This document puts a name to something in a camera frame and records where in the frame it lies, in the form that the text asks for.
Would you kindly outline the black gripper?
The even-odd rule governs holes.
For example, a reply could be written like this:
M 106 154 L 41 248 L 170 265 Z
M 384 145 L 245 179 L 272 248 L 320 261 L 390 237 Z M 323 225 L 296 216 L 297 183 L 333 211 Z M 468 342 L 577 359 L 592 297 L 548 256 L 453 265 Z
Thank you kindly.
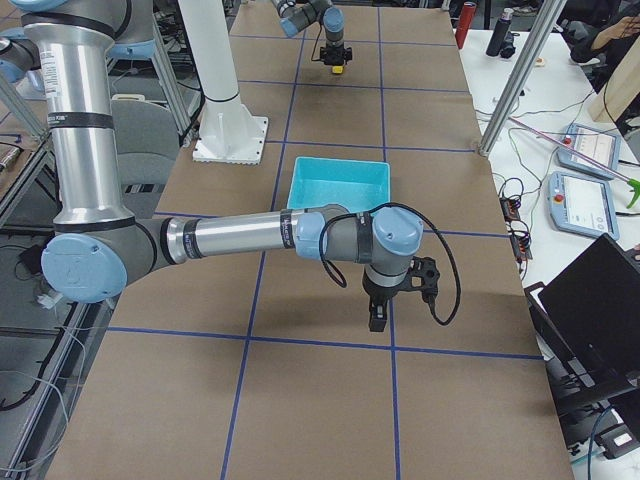
M 352 60 L 352 48 L 326 44 L 320 48 L 320 61 L 324 65 L 343 67 Z
M 369 296 L 369 331 L 384 332 L 388 322 L 388 301 L 398 293 L 399 286 L 380 285 L 367 272 L 363 273 L 362 286 Z

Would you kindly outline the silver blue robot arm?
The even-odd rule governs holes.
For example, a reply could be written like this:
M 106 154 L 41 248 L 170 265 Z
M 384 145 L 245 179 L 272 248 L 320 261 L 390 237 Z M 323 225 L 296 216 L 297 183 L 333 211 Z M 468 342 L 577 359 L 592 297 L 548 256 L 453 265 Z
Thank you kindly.
M 22 1 L 22 24 L 38 49 L 62 208 L 41 265 L 67 298 L 96 303 L 161 268 L 216 255 L 292 249 L 314 258 L 339 285 L 336 265 L 364 268 L 369 328 L 382 331 L 389 301 L 437 294 L 432 260 L 417 256 L 417 212 L 386 203 L 362 213 L 339 205 L 213 219 L 137 220 L 122 200 L 106 68 L 117 47 L 151 46 L 148 1 Z
M 310 0 L 298 4 L 296 1 L 279 0 L 272 1 L 272 5 L 288 38 L 295 37 L 314 23 L 324 29 L 325 46 L 320 48 L 317 61 L 337 69 L 353 59 L 352 48 L 344 45 L 344 14 L 332 1 Z

